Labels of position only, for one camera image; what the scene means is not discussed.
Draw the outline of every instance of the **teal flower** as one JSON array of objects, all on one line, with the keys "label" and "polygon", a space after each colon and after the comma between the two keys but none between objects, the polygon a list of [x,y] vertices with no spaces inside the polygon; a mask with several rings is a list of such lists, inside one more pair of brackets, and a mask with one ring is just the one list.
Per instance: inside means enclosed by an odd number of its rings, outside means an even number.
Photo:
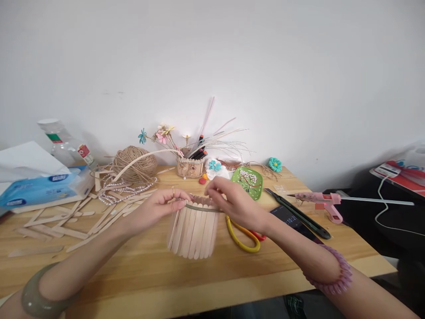
[{"label": "teal flower", "polygon": [[278,160],[276,157],[271,157],[269,160],[270,168],[275,172],[280,172],[282,170],[282,162]]},{"label": "teal flower", "polygon": [[146,143],[146,132],[145,128],[142,130],[142,134],[139,134],[139,143],[145,144]]},{"label": "teal flower", "polygon": [[209,169],[219,171],[221,169],[221,163],[212,160],[211,162],[209,162]]}]

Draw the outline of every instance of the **woman's left hand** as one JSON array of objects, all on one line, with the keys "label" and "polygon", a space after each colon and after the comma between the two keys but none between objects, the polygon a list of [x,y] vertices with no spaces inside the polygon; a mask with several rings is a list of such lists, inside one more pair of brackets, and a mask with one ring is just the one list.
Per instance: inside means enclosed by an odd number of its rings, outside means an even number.
[{"label": "woman's left hand", "polygon": [[190,201],[190,196],[181,189],[161,189],[152,193],[145,202],[136,208],[130,215],[122,218],[127,235],[135,236],[157,223],[162,217],[180,210]]}]

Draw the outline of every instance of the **twine ball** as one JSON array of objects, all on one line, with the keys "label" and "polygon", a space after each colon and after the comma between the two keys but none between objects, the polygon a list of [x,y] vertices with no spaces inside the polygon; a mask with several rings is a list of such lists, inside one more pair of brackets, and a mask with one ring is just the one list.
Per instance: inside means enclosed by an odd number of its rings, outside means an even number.
[{"label": "twine ball", "polygon": [[[136,146],[129,146],[118,151],[112,164],[112,170],[115,174],[118,174],[133,160],[147,153],[149,151]],[[158,162],[155,155],[149,155],[131,165],[121,177],[131,183],[139,181],[146,183],[154,175],[157,166]]]}]

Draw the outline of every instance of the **hot glue gun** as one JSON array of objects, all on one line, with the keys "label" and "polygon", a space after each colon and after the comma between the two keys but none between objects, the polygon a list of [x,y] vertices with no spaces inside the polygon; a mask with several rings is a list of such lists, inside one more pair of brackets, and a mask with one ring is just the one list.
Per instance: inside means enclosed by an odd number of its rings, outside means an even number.
[{"label": "hot glue gun", "polygon": [[414,205],[412,202],[403,202],[403,201],[393,201],[386,199],[375,199],[375,198],[362,198],[362,197],[341,197],[339,194],[331,193],[329,195],[325,195],[323,193],[296,193],[292,195],[288,195],[291,197],[295,197],[303,202],[313,202],[316,204],[324,204],[325,209],[328,211],[328,217],[330,221],[335,224],[342,223],[342,216],[336,210],[334,205],[341,204],[342,199],[355,200],[355,201],[363,201],[363,202],[382,202],[387,204],[400,204],[400,205]]}]

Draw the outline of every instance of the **pink glue gun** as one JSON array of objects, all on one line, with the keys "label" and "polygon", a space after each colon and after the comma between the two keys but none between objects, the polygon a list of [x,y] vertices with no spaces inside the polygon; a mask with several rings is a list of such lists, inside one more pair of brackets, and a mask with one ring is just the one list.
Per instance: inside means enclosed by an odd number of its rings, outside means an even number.
[{"label": "pink glue gun", "polygon": [[330,195],[325,195],[323,193],[296,193],[293,195],[288,195],[295,197],[303,202],[313,202],[316,204],[324,204],[325,209],[328,211],[328,218],[331,222],[335,224],[342,223],[342,216],[336,210],[334,205],[341,204],[341,196],[336,193],[331,193]]}]

